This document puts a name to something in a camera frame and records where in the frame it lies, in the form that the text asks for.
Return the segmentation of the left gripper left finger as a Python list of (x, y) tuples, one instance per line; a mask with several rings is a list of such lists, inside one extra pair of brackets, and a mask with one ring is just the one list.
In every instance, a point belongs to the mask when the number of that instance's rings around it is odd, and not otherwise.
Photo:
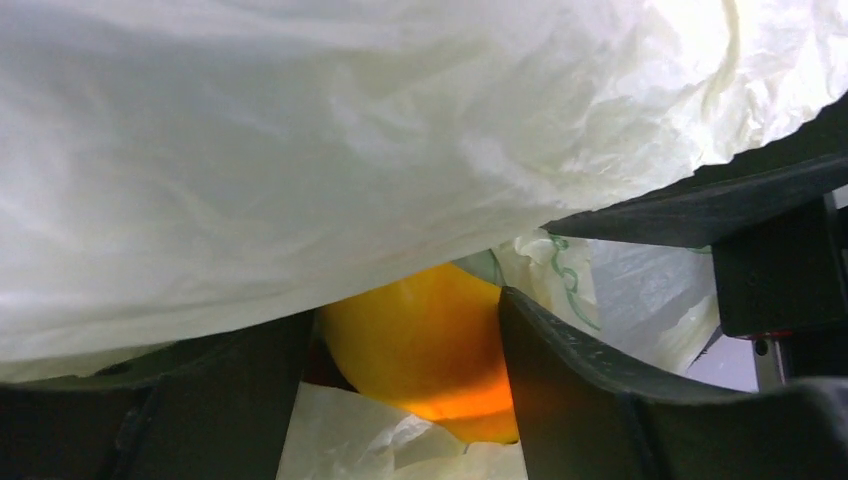
[(5, 479), (273, 479), (313, 315), (1, 388)]

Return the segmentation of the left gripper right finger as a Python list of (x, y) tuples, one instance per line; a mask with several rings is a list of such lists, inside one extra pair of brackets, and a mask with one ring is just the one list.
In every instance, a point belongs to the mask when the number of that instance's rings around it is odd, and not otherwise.
[(506, 287), (499, 322), (531, 479), (843, 479), (847, 384), (759, 393), (633, 358)]

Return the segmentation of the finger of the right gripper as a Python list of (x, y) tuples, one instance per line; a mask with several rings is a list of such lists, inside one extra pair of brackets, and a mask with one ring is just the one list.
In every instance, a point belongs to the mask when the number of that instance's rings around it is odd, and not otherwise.
[(551, 234), (699, 248), (847, 183), (847, 100), (798, 131), (636, 199), (544, 225)]

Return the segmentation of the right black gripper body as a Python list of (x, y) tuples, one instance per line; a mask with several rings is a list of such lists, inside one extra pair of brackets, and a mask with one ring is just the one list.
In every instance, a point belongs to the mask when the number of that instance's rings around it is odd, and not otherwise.
[(757, 383), (847, 376), (847, 224), (828, 193), (712, 247), (721, 328)]

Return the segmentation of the orange fake fruit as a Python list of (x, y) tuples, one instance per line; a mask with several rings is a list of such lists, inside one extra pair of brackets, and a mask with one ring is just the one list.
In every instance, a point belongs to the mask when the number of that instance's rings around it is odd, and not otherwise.
[(325, 305), (320, 329), (361, 395), (466, 443), (518, 441), (500, 287), (447, 263)]

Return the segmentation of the green avocado print plastic bag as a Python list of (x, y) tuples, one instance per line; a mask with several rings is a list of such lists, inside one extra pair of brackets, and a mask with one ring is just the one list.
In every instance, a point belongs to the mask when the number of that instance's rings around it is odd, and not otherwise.
[[(843, 1), (5, 1), (1, 388), (95, 373), (451, 263), (684, 374), (710, 245), (544, 231), (798, 131)], [(273, 479), (522, 479), (304, 386)]]

